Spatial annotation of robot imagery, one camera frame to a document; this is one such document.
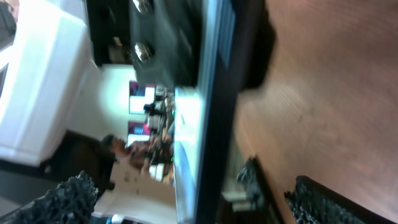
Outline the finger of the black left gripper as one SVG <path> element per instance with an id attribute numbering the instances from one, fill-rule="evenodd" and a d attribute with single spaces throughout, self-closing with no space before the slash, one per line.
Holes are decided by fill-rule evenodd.
<path id="1" fill-rule="evenodd" d="M 202 0 L 129 2 L 132 62 L 141 85 L 196 86 Z"/>
<path id="2" fill-rule="evenodd" d="M 271 23 L 269 8 L 262 1 L 259 15 L 256 19 L 254 40 L 251 44 L 249 65 L 243 78 L 241 90 L 259 88 L 266 79 L 275 46 L 276 32 Z"/>

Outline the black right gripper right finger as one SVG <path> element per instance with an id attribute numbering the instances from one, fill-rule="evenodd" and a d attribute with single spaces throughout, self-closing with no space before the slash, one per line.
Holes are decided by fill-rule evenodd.
<path id="1" fill-rule="evenodd" d="M 394 224 L 304 175 L 284 197 L 299 224 Z"/>

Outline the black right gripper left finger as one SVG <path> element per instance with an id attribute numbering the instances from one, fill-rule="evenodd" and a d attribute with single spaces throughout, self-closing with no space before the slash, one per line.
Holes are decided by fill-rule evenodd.
<path id="1" fill-rule="evenodd" d="M 82 171 L 44 196 L 1 216 L 1 224 L 89 223 L 98 192 L 92 178 Z"/>

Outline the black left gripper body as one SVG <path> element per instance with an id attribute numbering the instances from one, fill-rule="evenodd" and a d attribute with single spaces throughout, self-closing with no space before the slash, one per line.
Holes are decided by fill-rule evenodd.
<path id="1" fill-rule="evenodd" d="M 86 0 L 85 9 L 94 63 L 131 65 L 130 1 Z"/>

